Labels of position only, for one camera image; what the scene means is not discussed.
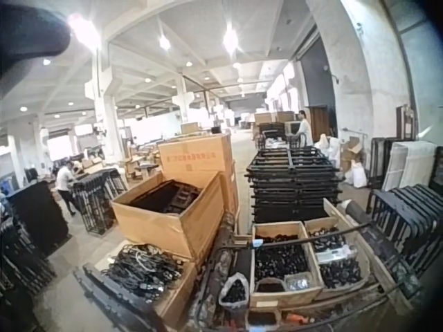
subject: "stacked metal frames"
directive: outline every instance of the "stacked metal frames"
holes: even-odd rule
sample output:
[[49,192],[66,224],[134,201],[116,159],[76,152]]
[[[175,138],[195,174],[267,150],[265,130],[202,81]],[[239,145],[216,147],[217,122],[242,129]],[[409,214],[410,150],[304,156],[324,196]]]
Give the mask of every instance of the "stacked metal frames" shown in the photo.
[[37,295],[55,277],[45,256],[34,246],[28,233],[12,219],[0,226],[0,287],[18,286]]
[[72,192],[87,232],[104,234],[112,227],[115,215],[111,201],[126,190],[115,168],[102,169],[73,184]]
[[423,185],[374,190],[367,212],[418,276],[442,251],[443,198]]
[[321,218],[323,198],[339,202],[338,170],[314,147],[260,150],[246,170],[255,223]]

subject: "worker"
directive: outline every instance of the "worker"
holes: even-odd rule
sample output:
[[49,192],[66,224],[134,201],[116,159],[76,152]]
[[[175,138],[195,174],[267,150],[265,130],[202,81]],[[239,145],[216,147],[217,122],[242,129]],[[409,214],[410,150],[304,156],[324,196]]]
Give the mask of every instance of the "worker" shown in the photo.
[[75,209],[77,211],[80,211],[78,209],[77,203],[75,202],[74,198],[69,192],[69,187],[68,187],[68,183],[70,181],[75,180],[74,175],[72,174],[73,166],[74,166],[73,162],[68,160],[66,161],[65,165],[59,169],[57,173],[57,186],[56,186],[57,191],[62,197],[63,201],[66,203],[66,206],[71,216],[75,216],[75,212],[71,210],[71,206],[69,205],[69,203],[72,203]]
[[300,123],[300,128],[298,129],[297,133],[301,133],[304,135],[302,136],[302,144],[301,146],[311,147],[314,145],[314,141],[312,140],[312,131],[311,131],[311,125],[306,120],[306,112],[303,110],[300,110],[298,112],[299,116],[302,117],[302,122]]

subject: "clear plastic bag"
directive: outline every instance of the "clear plastic bag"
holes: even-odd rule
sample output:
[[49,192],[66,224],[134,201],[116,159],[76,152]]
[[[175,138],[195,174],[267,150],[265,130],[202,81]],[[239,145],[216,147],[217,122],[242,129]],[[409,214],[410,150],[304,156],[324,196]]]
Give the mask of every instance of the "clear plastic bag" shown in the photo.
[[[239,280],[243,285],[245,300],[238,301],[238,302],[232,302],[232,303],[231,302],[223,302],[223,299],[228,294],[228,291],[230,290],[230,288],[233,286],[233,284],[237,280]],[[228,280],[226,280],[226,283],[223,285],[223,288],[221,289],[221,292],[219,294],[219,304],[227,310],[238,311],[238,310],[242,310],[243,308],[246,308],[248,306],[248,303],[249,303],[249,283],[248,283],[248,280],[246,280],[246,277],[243,274],[237,272],[234,275],[231,275],[228,278]]]

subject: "cardboard box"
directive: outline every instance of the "cardboard box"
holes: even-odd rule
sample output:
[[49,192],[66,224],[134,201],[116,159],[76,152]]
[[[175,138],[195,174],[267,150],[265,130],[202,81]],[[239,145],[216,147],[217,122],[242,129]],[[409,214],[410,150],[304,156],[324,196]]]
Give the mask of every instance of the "cardboard box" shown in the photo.
[[[299,239],[307,239],[307,232],[301,221],[286,221],[280,223],[261,223],[253,225],[253,240],[261,237],[276,237],[277,235],[298,235]],[[310,279],[311,286],[304,290],[291,290],[278,293],[259,293],[255,291],[255,250],[252,251],[250,302],[251,308],[291,308],[300,304],[309,304],[322,291],[324,283],[321,279],[320,268],[316,263],[314,249],[310,243],[302,244],[308,263],[309,272],[304,273]]]
[[[111,252],[108,252],[108,254],[95,265],[97,270],[108,269],[110,264],[109,259],[117,256],[127,244],[132,244],[132,242],[124,240]],[[183,261],[183,274],[175,284],[171,285],[169,290],[164,292],[159,301],[154,304],[154,310],[163,318],[165,324],[172,328],[177,327],[181,314],[186,309],[192,289],[194,288],[195,279],[197,278],[195,263],[180,256],[174,256],[174,258]]]
[[255,117],[255,126],[258,126],[260,123],[270,123],[272,121],[272,114],[270,112],[266,113],[256,113]]
[[[182,214],[163,214],[129,206],[161,183],[176,180],[202,188]],[[159,172],[121,194],[112,202],[120,231],[134,243],[150,243],[194,261],[199,268],[215,237],[224,213],[218,172]]]
[[277,112],[277,121],[278,122],[294,121],[294,112],[293,111]]
[[200,125],[198,122],[189,122],[181,124],[181,133],[194,133],[200,131]]
[[225,133],[159,144],[159,152],[165,172],[226,172],[233,164],[230,135]]

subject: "concrete pillar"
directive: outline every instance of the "concrete pillar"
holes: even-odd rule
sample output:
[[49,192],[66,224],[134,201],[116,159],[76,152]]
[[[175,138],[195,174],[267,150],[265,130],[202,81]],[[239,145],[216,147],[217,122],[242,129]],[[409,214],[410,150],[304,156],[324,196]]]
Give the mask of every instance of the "concrete pillar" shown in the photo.
[[325,45],[338,135],[365,140],[395,134],[395,107],[408,102],[406,69],[379,0],[306,0]]

